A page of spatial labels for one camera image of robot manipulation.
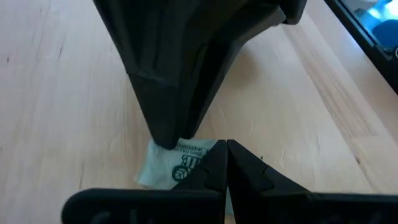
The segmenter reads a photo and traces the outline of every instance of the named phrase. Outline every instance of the small paper piece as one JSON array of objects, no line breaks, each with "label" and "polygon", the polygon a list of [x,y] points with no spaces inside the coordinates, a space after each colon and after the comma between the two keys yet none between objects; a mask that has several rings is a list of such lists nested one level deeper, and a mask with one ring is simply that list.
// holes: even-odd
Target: small paper piece
[{"label": "small paper piece", "polygon": [[[170,190],[188,176],[216,142],[213,139],[180,139],[174,149],[166,150],[151,139],[136,182],[152,189]],[[226,213],[233,214],[228,189]]]}]

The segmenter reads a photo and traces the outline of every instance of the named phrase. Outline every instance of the light wooden surface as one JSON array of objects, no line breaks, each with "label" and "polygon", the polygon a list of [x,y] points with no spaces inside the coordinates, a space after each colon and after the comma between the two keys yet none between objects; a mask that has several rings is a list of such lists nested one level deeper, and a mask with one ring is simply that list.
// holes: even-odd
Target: light wooden surface
[{"label": "light wooden surface", "polygon": [[[0,0],[0,30],[0,223],[139,188],[150,134],[93,3]],[[236,139],[312,191],[398,194],[398,97],[321,0],[243,47],[196,138]]]}]

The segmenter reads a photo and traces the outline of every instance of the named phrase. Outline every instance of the wood grain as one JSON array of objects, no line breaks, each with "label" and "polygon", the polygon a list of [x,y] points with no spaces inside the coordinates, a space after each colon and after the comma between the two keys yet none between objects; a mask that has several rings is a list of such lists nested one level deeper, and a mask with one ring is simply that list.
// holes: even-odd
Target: wood grain
[{"label": "wood grain", "polygon": [[[150,134],[90,0],[0,0],[0,223],[134,181]],[[250,40],[196,138],[236,139],[319,192],[398,193],[398,97],[323,1]]]}]

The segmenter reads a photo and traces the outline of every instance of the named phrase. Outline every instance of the wooden table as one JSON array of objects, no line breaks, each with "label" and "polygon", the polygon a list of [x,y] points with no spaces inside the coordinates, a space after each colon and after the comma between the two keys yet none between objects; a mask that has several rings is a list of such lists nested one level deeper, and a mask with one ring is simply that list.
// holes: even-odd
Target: wooden table
[{"label": "wooden table", "polygon": [[[135,189],[150,134],[90,0],[0,1],[0,223]],[[398,194],[398,97],[323,1],[240,51],[196,138],[236,139],[319,192]]]}]

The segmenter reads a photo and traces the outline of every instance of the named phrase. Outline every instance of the black plastic object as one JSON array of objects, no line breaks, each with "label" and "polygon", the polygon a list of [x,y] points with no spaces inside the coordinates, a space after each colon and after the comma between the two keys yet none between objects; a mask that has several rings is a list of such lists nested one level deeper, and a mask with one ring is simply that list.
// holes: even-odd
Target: black plastic object
[{"label": "black plastic object", "polygon": [[307,0],[94,0],[154,141],[197,131],[242,45],[299,21]]},{"label": "black plastic object", "polygon": [[236,223],[398,223],[398,196],[311,193],[234,140],[220,140],[172,190],[85,190],[63,224],[223,223],[226,184]]}]

